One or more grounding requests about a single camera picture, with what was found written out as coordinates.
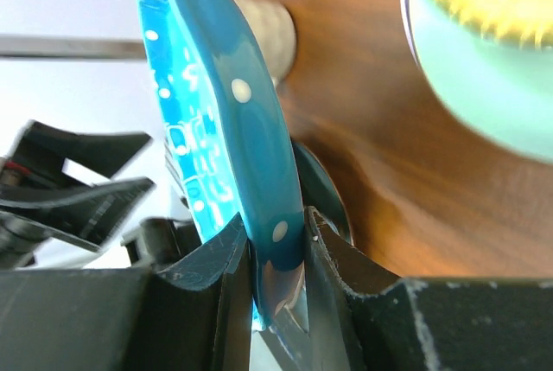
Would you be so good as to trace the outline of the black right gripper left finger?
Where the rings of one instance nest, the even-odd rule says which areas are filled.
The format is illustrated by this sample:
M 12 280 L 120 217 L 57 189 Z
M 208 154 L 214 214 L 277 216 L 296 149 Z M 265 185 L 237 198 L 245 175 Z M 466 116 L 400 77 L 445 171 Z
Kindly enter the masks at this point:
M 223 229 L 160 273 L 174 290 L 163 320 L 162 361 L 174 370 L 247 370 L 253 297 L 250 246 L 235 214 Z

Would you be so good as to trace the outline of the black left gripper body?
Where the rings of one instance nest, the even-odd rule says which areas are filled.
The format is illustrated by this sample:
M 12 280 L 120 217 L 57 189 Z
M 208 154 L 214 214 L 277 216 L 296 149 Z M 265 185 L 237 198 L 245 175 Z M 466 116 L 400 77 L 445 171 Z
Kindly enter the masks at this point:
M 153 188 L 145 177 L 42 189 L 41 177 L 11 160 L 1 162 L 1 267 L 28 267 L 35 250 L 57 239 L 99 253 L 131 210 Z M 192 221 L 150 217 L 124 238 L 132 263 L 162 267 L 199 246 Z

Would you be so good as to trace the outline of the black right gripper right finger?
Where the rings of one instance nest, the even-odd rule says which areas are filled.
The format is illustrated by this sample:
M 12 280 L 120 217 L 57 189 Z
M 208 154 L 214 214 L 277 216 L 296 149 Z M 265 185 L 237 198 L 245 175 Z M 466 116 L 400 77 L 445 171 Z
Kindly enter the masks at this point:
M 342 239 L 313 207 L 304 210 L 308 326 L 314 370 L 367 370 L 352 302 L 379 294 L 398 275 Z

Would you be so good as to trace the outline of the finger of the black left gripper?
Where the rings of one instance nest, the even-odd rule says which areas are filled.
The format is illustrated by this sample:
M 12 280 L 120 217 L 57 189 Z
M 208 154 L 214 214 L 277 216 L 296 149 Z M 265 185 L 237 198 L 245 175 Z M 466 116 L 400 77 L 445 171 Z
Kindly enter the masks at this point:
M 82 134 L 30 122 L 8 158 L 8 166 L 35 181 L 70 181 L 66 160 L 113 177 L 151 140 L 144 132 Z
M 140 177 L 68 189 L 1 187 L 1 237 L 28 251 L 56 238 L 96 252 L 154 187 Z

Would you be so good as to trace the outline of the teal dotted scalloped plate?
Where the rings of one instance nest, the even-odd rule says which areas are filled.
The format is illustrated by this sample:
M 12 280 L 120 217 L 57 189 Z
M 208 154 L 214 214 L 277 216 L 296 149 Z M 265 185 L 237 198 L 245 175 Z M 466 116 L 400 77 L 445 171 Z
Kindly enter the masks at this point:
M 253 264 L 253 329 L 300 284 L 303 203 L 276 89 L 234 0 L 137 0 L 176 179 L 203 241 L 242 219 Z

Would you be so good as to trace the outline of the mint floral plate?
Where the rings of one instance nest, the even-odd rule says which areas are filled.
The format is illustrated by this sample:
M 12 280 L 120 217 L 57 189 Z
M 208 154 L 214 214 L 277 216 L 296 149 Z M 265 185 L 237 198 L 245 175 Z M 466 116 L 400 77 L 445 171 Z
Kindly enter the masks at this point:
M 552 49 L 520 49 L 463 28 L 433 0 L 400 0 L 416 64 L 464 125 L 520 156 L 552 160 Z

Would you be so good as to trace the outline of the dark teal round plate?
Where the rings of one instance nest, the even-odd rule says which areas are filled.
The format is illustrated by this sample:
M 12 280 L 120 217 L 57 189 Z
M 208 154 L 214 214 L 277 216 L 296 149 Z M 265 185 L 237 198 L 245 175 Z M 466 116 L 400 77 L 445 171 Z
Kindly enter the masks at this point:
M 344 202 L 321 161 L 303 143 L 291 139 L 297 172 L 306 206 L 315 207 L 333 231 L 349 245 L 354 245 Z

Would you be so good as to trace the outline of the cream mug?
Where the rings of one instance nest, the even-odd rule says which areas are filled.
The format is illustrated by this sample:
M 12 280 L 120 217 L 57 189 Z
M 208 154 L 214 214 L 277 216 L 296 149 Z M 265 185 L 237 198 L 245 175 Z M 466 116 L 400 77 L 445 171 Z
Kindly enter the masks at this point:
M 234 0 L 248 22 L 274 86 L 288 76 L 296 58 L 296 27 L 286 7 L 271 0 Z

